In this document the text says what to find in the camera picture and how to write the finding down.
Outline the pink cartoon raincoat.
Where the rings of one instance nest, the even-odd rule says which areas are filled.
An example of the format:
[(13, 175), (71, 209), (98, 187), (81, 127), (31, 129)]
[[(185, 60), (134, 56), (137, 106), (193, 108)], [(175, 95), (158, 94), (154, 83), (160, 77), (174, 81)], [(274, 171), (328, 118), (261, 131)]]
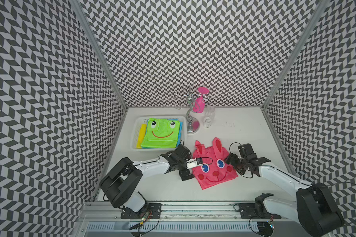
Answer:
[(210, 147), (195, 141), (195, 147), (192, 157), (202, 159), (203, 165), (193, 168), (192, 172), (201, 189), (205, 190), (238, 177), (235, 169), (225, 162), (229, 152), (219, 138), (214, 138)]

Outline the yellow raincoat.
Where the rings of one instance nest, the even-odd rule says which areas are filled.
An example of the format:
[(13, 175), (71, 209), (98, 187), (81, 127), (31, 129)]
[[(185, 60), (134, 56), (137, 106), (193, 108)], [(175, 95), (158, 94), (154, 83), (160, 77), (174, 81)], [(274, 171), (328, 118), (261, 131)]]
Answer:
[(142, 146), (142, 142), (144, 140), (145, 134), (146, 134), (146, 129), (147, 129), (147, 124), (142, 124), (139, 132), (138, 132), (138, 137), (137, 137), (137, 144), (136, 144), (136, 148), (137, 149), (141, 149)]

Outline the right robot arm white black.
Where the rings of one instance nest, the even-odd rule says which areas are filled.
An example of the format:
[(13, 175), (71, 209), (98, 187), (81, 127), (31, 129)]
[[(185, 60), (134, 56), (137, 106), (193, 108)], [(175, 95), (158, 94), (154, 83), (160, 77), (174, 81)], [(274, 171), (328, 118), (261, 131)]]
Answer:
[(284, 217), (299, 223), (312, 237), (322, 237), (345, 224), (330, 189), (289, 174), (265, 157), (258, 157), (251, 144), (238, 146), (239, 155), (230, 153), (225, 162), (237, 173), (264, 178), (289, 194), (293, 200), (262, 193), (255, 198), (254, 216), (260, 219)]

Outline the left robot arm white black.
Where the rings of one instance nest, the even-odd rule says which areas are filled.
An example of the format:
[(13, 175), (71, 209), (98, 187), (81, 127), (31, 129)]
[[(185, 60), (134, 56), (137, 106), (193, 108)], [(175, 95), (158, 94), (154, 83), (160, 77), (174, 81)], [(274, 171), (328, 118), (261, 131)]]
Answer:
[(122, 158), (99, 183), (103, 200), (110, 202), (114, 208), (126, 207), (139, 212), (147, 204), (146, 199), (135, 191), (140, 181), (176, 170), (191, 177), (188, 166), (190, 158), (191, 151), (182, 144), (148, 161), (134, 162), (128, 157)]

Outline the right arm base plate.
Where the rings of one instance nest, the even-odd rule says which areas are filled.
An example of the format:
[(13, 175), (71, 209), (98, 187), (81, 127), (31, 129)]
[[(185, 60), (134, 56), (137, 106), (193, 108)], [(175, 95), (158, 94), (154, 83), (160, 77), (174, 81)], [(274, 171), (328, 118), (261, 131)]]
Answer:
[(241, 219), (250, 219), (258, 218), (258, 219), (281, 219), (282, 217), (277, 214), (269, 213), (263, 204), (259, 203), (251, 203), (251, 202), (244, 202), (244, 203), (237, 203), (234, 205), (236, 211), (238, 211), (241, 215)]

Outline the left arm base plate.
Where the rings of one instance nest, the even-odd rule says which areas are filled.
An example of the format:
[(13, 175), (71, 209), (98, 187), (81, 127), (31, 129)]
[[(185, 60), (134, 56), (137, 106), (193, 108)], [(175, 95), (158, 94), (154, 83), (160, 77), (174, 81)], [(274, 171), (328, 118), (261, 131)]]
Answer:
[(123, 206), (121, 219), (141, 220), (145, 214), (150, 214), (151, 219), (159, 219), (161, 215), (162, 203), (152, 202), (145, 204), (138, 212)]

